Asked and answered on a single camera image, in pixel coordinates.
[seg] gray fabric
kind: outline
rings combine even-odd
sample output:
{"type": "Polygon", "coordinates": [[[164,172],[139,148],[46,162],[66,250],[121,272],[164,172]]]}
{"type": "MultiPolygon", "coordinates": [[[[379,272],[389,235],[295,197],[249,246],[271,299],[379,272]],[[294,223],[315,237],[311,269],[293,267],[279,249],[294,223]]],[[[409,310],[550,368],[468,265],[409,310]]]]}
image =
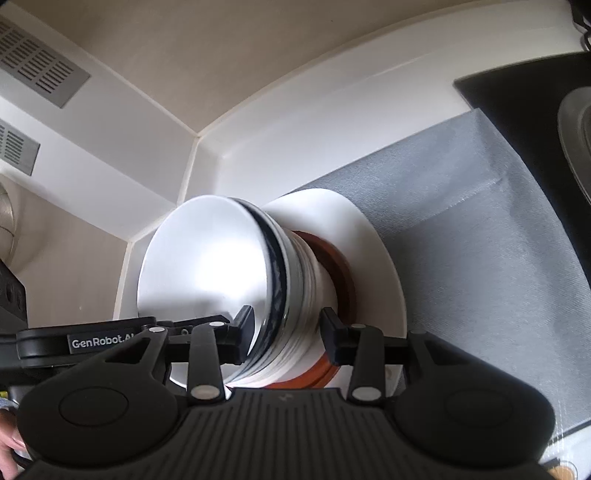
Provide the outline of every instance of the gray fabric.
{"type": "Polygon", "coordinates": [[[591,417],[589,285],[544,193],[482,112],[311,187],[346,196],[374,225],[400,275],[409,329],[541,390],[558,433],[591,417]]]}

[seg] finger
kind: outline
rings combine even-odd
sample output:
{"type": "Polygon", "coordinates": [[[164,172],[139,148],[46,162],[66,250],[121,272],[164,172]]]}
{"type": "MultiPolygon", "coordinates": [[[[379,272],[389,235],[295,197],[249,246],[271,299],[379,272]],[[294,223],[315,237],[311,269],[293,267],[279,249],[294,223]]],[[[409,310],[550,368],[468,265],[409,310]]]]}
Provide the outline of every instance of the finger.
{"type": "Polygon", "coordinates": [[[8,448],[0,449],[0,472],[4,480],[13,480],[18,475],[17,463],[12,459],[8,448]]]}
{"type": "Polygon", "coordinates": [[[17,418],[8,410],[0,410],[0,445],[25,450],[25,443],[17,430],[17,418]]]}

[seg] orange ring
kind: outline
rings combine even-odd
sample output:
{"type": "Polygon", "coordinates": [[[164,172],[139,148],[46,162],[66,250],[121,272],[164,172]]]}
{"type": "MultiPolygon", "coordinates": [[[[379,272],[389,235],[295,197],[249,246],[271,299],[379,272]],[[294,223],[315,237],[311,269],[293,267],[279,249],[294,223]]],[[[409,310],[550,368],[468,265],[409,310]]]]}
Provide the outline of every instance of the orange ring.
{"type": "MultiPolygon", "coordinates": [[[[341,321],[350,325],[355,322],[357,315],[357,302],[355,296],[355,284],[350,272],[349,264],[341,252],[330,242],[313,235],[312,233],[294,231],[312,249],[320,265],[330,275],[335,286],[337,306],[341,321]]],[[[323,388],[339,371],[339,367],[332,365],[328,356],[324,353],[317,362],[301,375],[267,385],[269,389],[299,389],[299,388],[323,388]]]]}

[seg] ventilation grate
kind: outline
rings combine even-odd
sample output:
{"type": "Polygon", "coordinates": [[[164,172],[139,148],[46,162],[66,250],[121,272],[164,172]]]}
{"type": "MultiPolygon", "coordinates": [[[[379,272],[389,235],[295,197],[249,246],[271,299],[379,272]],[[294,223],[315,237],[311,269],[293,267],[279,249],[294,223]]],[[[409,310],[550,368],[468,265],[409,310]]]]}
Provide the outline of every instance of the ventilation grate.
{"type": "Polygon", "coordinates": [[[0,69],[63,107],[90,75],[43,42],[0,17],[0,69]]]}
{"type": "Polygon", "coordinates": [[[39,143],[0,120],[0,158],[30,176],[38,151],[39,143]]]}

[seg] white bowl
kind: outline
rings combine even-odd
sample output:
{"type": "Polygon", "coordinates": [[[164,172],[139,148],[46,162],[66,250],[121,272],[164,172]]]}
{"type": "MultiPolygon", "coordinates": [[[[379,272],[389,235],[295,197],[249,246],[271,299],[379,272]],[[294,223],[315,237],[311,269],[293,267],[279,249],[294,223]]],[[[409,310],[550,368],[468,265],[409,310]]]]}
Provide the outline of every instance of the white bowl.
{"type": "MultiPolygon", "coordinates": [[[[376,326],[387,336],[406,337],[406,306],[392,258],[374,227],[350,200],[331,190],[308,189],[273,200],[263,210],[283,228],[329,241],[346,258],[355,283],[357,323],[376,326]]],[[[317,347],[281,380],[294,378],[305,370],[303,366],[312,365],[321,340],[317,347]]],[[[351,371],[352,367],[341,367],[327,387],[346,392],[351,371]]],[[[394,392],[400,373],[399,365],[386,366],[388,395],[394,392]]]]}
{"type": "Polygon", "coordinates": [[[269,365],[275,365],[273,361],[285,348],[295,331],[303,300],[303,272],[296,249],[283,228],[258,207],[244,200],[237,201],[245,205],[253,215],[258,215],[273,231],[276,240],[281,245],[288,278],[285,313],[275,340],[258,361],[247,365],[228,378],[228,386],[255,388],[268,385],[274,381],[272,375],[273,366],[269,367],[269,365]]]}
{"type": "Polygon", "coordinates": [[[290,266],[301,268],[303,295],[297,303],[298,309],[288,315],[285,329],[276,338],[264,361],[255,368],[243,370],[239,382],[232,383],[233,386],[260,388],[281,379],[300,363],[317,342],[320,309],[324,306],[336,307],[334,285],[311,248],[293,232],[284,231],[280,236],[297,254],[297,258],[290,260],[290,266]]]}
{"type": "MultiPolygon", "coordinates": [[[[225,197],[195,197],[160,225],[145,254],[138,312],[158,320],[255,312],[254,345],[267,327],[272,276],[265,238],[252,215],[225,197]]],[[[225,365],[224,375],[235,371],[225,365]]]]}

